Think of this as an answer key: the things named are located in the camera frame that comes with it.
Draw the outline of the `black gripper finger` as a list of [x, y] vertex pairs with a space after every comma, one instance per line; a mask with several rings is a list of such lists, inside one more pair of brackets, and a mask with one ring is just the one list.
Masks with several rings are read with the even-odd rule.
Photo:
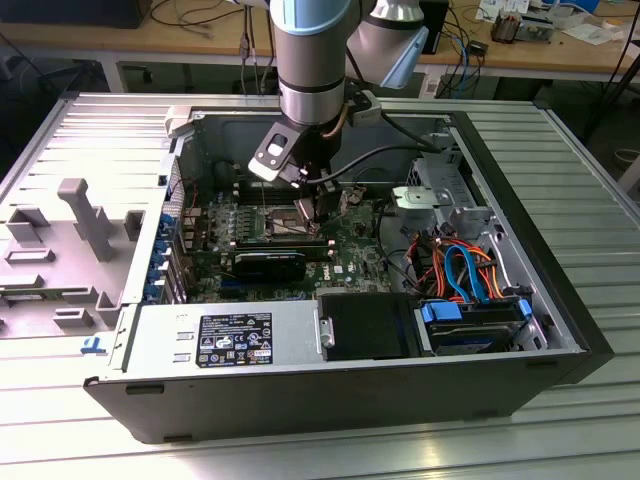
[[342, 187], [336, 178], [318, 180], [312, 186], [313, 220], [323, 223], [339, 208]]

